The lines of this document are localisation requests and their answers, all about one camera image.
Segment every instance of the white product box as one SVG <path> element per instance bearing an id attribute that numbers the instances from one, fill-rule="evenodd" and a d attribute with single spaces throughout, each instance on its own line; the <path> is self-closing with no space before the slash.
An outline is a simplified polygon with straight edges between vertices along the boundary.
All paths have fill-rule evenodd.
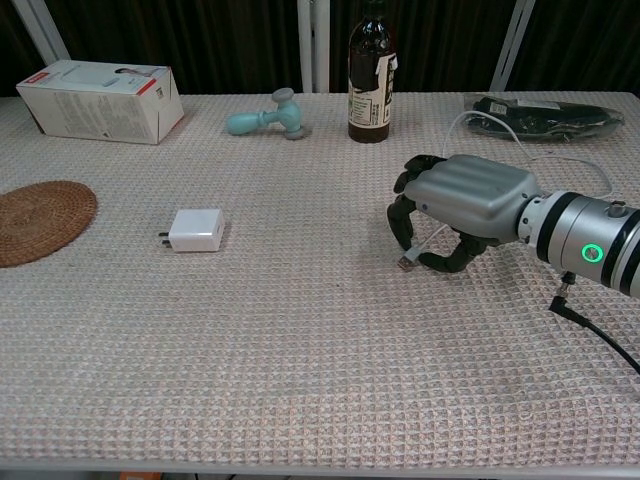
<path id="1" fill-rule="evenodd" d="M 184 115 L 169 67 L 59 60 L 16 88 L 57 137 L 157 144 Z"/>

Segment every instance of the brown glass bottle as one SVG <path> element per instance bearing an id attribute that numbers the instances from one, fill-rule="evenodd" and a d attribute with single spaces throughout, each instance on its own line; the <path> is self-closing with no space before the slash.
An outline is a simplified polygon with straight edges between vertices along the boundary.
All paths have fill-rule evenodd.
<path id="1" fill-rule="evenodd" d="M 349 136 L 376 143 L 389 136 L 395 42 L 384 20 L 385 0 L 365 0 L 349 38 Z"/>

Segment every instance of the green led ring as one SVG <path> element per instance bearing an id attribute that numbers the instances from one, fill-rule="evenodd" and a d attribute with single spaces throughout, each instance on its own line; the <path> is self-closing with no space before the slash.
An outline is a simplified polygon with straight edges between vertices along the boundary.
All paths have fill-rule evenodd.
<path id="1" fill-rule="evenodd" d="M 590 258 L 587 255 L 587 252 L 591 249 L 594 249 L 598 252 L 598 256 L 596 258 Z M 582 247 L 582 258 L 584 258 L 589 263 L 598 263 L 604 257 L 604 250 L 600 245 L 596 245 L 595 243 L 587 243 L 584 247 Z"/>

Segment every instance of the black plastic package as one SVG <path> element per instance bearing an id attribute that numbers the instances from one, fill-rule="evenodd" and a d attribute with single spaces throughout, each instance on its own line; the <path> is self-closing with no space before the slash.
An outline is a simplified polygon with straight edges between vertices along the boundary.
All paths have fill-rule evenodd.
<path id="1" fill-rule="evenodd" d="M 577 103 L 506 100 L 466 94 L 465 109 L 487 113 L 502 120 L 520 140 L 568 142 L 579 138 L 606 137 L 624 125 L 624 115 L 616 110 Z M 512 138 L 502 125 L 481 115 L 468 115 L 466 124 L 469 130 L 476 133 Z"/>

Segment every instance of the white power adapter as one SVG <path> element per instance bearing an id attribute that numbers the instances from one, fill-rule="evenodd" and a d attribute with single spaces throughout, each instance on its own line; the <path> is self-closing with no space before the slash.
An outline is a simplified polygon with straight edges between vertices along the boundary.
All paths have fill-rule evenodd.
<path id="1" fill-rule="evenodd" d="M 217 208 L 178 210 L 162 243 L 174 252 L 217 252 L 224 233 L 224 216 Z"/>

